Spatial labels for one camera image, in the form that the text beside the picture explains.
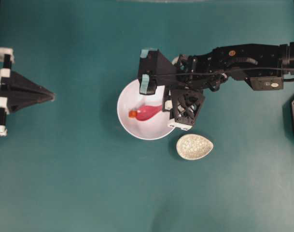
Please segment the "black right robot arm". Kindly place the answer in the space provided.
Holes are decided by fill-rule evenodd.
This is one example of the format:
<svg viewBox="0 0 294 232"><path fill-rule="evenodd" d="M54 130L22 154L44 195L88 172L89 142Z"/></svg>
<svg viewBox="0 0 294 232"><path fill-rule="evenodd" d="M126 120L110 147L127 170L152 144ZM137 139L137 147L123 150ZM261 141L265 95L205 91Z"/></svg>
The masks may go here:
<svg viewBox="0 0 294 232"><path fill-rule="evenodd" d="M218 91L229 77L245 81L255 91L282 89L284 82L294 82L294 42L223 46L204 55L180 54L173 61L158 49L140 53L142 95L154 95L158 86Z"/></svg>

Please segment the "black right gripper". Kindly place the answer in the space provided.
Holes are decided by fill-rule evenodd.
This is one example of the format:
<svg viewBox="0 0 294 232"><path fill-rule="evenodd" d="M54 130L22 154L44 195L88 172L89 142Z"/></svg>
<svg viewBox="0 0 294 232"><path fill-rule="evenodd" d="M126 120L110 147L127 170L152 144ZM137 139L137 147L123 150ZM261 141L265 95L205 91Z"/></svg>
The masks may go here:
<svg viewBox="0 0 294 232"><path fill-rule="evenodd" d="M172 63L154 48L144 48L140 52L138 68L139 93L142 95L154 95L165 86L158 74L176 74L177 80L186 84L187 87L202 91L209 89L218 91L220 85L228 80L225 73L210 69L211 55L188 56L179 55Z"/></svg>

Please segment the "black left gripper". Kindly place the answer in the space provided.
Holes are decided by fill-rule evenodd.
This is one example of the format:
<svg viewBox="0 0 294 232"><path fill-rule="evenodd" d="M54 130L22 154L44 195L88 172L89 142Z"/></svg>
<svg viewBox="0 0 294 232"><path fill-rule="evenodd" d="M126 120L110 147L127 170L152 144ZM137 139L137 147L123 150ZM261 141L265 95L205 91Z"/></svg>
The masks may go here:
<svg viewBox="0 0 294 232"><path fill-rule="evenodd" d="M12 71L14 51L11 48L0 47L0 137L7 135L6 117L23 108L55 99L55 94L40 86L23 75ZM6 86L10 90L24 93L2 93Z"/></svg>

